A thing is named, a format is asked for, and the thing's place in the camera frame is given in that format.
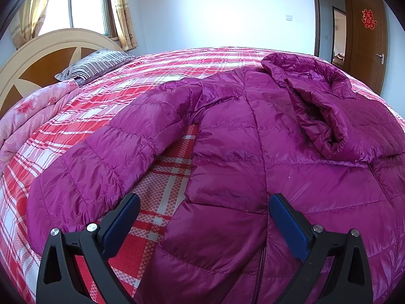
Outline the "yellow curtain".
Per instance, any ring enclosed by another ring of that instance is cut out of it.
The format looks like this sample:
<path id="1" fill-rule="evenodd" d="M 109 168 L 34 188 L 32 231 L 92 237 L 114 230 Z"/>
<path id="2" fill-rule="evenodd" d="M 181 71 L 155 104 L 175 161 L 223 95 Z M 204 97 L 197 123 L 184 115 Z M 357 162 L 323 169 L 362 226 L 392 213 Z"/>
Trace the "yellow curtain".
<path id="1" fill-rule="evenodd" d="M 127 0 L 111 0 L 117 37 L 124 51 L 138 47 Z"/>
<path id="2" fill-rule="evenodd" d="M 10 33 L 16 49 L 39 36 L 44 24 L 49 0 L 25 0 L 10 24 Z"/>

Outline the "cream and brown headboard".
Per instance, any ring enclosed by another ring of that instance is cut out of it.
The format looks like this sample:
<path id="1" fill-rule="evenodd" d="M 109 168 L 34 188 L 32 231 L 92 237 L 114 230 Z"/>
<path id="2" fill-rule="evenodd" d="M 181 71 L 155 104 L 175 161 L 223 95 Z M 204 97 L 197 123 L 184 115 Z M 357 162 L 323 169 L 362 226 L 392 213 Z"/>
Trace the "cream and brown headboard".
<path id="1" fill-rule="evenodd" d="M 69 28 L 36 37 L 18 49 L 1 68 L 1 115 L 22 98 L 55 84 L 55 75 L 101 49 L 122 51 L 97 32 Z"/>

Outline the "right yellow curtain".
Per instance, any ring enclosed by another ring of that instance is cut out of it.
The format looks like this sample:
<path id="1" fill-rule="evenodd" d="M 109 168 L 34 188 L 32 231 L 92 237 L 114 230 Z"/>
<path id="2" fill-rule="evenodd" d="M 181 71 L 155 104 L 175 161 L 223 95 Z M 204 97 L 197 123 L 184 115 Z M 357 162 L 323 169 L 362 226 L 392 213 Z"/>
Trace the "right yellow curtain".
<path id="1" fill-rule="evenodd" d="M 127 0 L 111 0 L 117 37 L 124 51 L 138 47 Z"/>

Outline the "left yellow curtain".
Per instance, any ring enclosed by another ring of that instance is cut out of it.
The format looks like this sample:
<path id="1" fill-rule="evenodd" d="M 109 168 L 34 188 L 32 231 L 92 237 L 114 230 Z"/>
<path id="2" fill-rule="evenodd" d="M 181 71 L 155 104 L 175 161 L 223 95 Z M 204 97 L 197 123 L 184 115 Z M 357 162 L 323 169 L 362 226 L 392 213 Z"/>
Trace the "left yellow curtain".
<path id="1" fill-rule="evenodd" d="M 49 0 L 25 0 L 10 24 L 10 33 L 16 49 L 39 36 L 44 24 Z"/>

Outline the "brown wooden door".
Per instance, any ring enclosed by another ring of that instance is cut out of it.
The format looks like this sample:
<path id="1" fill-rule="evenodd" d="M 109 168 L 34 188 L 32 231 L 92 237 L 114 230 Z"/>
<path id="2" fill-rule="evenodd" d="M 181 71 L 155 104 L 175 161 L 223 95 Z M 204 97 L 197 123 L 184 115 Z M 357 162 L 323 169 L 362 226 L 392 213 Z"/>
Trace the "brown wooden door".
<path id="1" fill-rule="evenodd" d="M 352 7 L 352 48 L 349 74 L 367 85 L 380 95 L 386 71 L 388 38 L 387 16 L 383 0 L 351 0 Z M 370 9 L 377 20 L 374 30 L 364 27 L 362 10 Z M 382 65 L 376 54 L 383 53 L 385 62 Z"/>

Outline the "window with dark frame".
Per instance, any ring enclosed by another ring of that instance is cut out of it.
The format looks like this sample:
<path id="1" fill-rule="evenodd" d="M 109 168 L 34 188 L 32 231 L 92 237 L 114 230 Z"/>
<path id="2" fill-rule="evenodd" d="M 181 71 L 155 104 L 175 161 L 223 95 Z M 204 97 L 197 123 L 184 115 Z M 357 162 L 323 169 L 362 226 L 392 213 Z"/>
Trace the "window with dark frame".
<path id="1" fill-rule="evenodd" d="M 115 38 L 111 0 L 49 0 L 39 34 L 67 28 L 91 30 Z"/>

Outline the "dark wooden door frame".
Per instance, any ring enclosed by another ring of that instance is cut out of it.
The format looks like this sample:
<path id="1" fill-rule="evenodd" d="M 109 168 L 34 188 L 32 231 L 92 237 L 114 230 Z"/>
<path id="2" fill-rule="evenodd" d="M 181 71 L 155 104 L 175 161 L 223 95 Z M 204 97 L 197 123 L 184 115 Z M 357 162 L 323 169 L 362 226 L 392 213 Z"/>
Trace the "dark wooden door frame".
<path id="1" fill-rule="evenodd" d="M 314 54 L 339 69 L 349 69 L 347 35 L 351 33 L 351 0 L 314 0 L 316 34 Z"/>

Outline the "striped grey pillow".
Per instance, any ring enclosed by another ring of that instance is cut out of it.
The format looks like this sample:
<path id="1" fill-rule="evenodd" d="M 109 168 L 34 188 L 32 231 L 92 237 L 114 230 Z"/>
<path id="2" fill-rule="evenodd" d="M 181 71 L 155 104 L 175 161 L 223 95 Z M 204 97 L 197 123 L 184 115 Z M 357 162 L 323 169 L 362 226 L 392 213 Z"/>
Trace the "striped grey pillow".
<path id="1" fill-rule="evenodd" d="M 54 77 L 59 81 L 74 80 L 79 87 L 82 87 L 134 59 L 135 56 L 123 51 L 102 49 L 73 63 Z"/>

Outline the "pink floral folded quilt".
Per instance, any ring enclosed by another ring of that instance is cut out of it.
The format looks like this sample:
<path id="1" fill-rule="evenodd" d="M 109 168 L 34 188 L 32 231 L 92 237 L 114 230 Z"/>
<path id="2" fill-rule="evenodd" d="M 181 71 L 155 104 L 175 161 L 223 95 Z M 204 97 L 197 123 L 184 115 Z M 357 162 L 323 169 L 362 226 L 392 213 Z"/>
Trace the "pink floral folded quilt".
<path id="1" fill-rule="evenodd" d="M 11 107 L 1 118 L 1 172 L 30 136 L 80 93 L 75 80 L 65 80 L 39 89 Z"/>

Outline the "red plaid bed sheet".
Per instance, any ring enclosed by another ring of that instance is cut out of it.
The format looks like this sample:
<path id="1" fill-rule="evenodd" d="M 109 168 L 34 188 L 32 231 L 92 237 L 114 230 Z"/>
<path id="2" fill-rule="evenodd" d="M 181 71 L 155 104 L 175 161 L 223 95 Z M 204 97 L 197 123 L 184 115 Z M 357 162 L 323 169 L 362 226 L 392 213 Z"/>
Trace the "red plaid bed sheet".
<path id="1" fill-rule="evenodd" d="M 80 95 L 36 130 L 1 177 L 1 265 L 22 298 L 28 303 L 36 299 L 41 256 L 29 243 L 27 203 L 31 184 L 45 169 L 75 144 L 106 126 L 146 91 L 184 78 L 204 79 L 243 67 L 259 67 L 271 53 L 286 52 L 237 47 L 195 48 L 139 57 L 87 84 Z M 363 83 L 339 71 L 349 78 L 356 93 L 388 108 L 385 101 Z M 404 120 L 391 113 L 404 130 Z M 175 187 L 185 192 L 192 171 L 192 153 L 191 159 L 182 162 L 180 167 L 187 172 L 187 178 L 176 181 Z M 156 245 L 185 198 L 164 194 L 162 180 L 156 180 L 150 192 L 142 190 L 140 195 L 143 211 L 128 243 L 134 248 L 143 246 L 146 253 L 127 258 L 119 269 L 122 281 L 134 296 Z"/>

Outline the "red double happiness decal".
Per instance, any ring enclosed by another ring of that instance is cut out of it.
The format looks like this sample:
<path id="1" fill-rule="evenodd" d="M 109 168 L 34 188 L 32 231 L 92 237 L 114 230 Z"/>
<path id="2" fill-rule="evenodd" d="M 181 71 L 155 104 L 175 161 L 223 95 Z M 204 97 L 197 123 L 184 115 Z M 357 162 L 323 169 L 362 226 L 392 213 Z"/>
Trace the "red double happiness decal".
<path id="1" fill-rule="evenodd" d="M 374 30 L 376 25 L 378 25 L 377 20 L 374 18 L 374 13 L 370 9 L 362 10 L 362 23 L 365 28 Z"/>

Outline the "magenta quilted down jacket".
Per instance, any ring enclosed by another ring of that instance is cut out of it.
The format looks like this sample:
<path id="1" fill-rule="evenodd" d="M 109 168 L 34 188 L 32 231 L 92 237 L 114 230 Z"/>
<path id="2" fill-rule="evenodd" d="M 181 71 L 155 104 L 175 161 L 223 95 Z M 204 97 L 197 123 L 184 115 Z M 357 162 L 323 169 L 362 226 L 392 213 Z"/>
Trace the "magenta quilted down jacket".
<path id="1" fill-rule="evenodd" d="M 30 187 L 27 232 L 82 231 L 197 125 L 184 201 L 138 303 L 273 303 L 298 261 L 268 211 L 280 193 L 311 223 L 363 240 L 373 302 L 404 276 L 404 130 L 334 66 L 271 53 L 259 67 L 146 91 L 58 157 Z"/>

